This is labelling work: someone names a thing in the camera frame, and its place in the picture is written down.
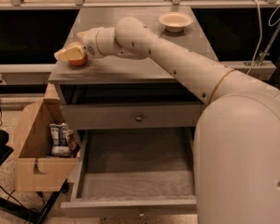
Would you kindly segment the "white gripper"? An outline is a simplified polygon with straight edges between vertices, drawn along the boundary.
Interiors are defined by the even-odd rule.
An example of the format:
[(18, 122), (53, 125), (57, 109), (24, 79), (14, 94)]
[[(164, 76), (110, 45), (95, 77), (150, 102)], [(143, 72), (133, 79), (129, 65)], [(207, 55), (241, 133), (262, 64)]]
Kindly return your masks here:
[[(77, 38), (80, 43), (86, 48), (87, 53), (92, 58), (99, 58), (100, 51), (97, 46), (97, 35), (99, 33), (98, 28), (90, 29), (84, 32), (78, 32)], [(58, 50), (54, 53), (54, 58), (57, 61), (78, 61), (82, 60), (86, 55), (84, 47), (79, 42), (74, 42), (67, 47)]]

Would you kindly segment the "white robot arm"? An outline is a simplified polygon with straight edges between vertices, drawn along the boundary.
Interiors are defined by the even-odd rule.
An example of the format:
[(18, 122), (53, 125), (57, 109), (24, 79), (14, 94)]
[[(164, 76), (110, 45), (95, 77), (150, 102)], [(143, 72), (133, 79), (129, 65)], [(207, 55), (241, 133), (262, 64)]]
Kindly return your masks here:
[(280, 224), (280, 90), (125, 17), (78, 33), (58, 61), (149, 58), (201, 100), (193, 143), (199, 224)]

